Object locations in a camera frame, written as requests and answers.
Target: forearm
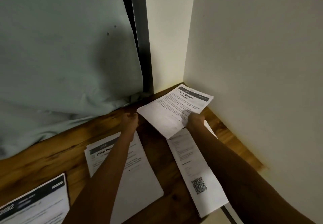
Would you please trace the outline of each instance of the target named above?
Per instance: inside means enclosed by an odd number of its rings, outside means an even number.
[[[75,200],[64,224],[109,223],[131,141],[131,136],[119,137],[107,158]]]
[[[246,161],[203,124],[188,128],[244,223],[313,223],[290,206]]]

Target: wooden table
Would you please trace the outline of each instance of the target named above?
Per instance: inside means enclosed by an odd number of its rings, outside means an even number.
[[[163,96],[174,87],[62,132],[0,161],[0,206],[65,172],[71,205],[90,176],[84,150],[88,144],[118,132],[121,116]],[[217,137],[257,171],[263,165],[209,109],[202,112]],[[142,116],[137,128],[148,161],[164,196],[125,223],[200,223],[165,138]]]

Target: person's left arm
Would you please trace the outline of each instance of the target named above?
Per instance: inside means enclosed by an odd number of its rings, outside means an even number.
[[[138,114],[126,113],[121,135],[99,169],[76,198],[63,224],[110,223],[112,208],[126,164],[128,149],[138,126]]]

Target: paper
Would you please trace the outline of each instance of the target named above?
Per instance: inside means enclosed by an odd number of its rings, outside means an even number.
[[[169,139],[186,126],[191,112],[200,113],[212,99],[213,96],[181,84],[168,94],[138,108],[137,112]]]
[[[117,133],[87,146],[85,156],[91,177],[107,157],[119,136],[120,133]],[[139,136],[135,132],[129,146],[110,223],[123,223],[163,195],[162,187],[148,162]]]
[[[206,121],[204,125],[214,134]],[[186,128],[167,142],[201,218],[229,202]]]
[[[62,223],[69,211],[65,174],[0,207],[0,224]]]

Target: person's left hand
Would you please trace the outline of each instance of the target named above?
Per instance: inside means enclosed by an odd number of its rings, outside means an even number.
[[[133,140],[133,134],[135,133],[137,126],[138,114],[134,113],[133,115],[131,115],[129,112],[125,113],[122,116],[120,123],[121,135],[129,136],[131,140]]]

